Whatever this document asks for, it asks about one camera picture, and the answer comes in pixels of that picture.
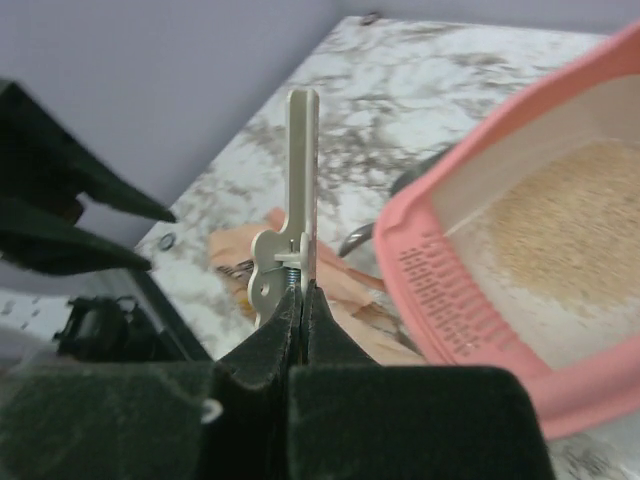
black foam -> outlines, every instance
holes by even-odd
[[[213,363],[27,369],[0,382],[0,475],[190,479]]]
[[[283,478],[285,392],[299,357],[301,316],[300,288],[289,288],[269,321],[217,362],[215,397],[225,413],[212,430],[215,478]]]
[[[301,363],[374,365],[376,362],[333,319],[324,292],[309,283],[301,324]]]
[[[553,479],[533,407],[494,368],[294,368],[289,478]]]

marble countertop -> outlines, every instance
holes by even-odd
[[[336,248],[375,220],[392,181],[455,142],[508,95],[593,47],[586,34],[433,22],[344,19],[173,206],[138,250],[214,358],[253,327],[209,266],[215,229],[261,222],[284,205],[284,105],[294,87],[320,95],[318,235]],[[162,251],[168,233],[175,245]],[[371,245],[349,263],[377,273]],[[640,478],[640,416],[550,445],[562,479]]]

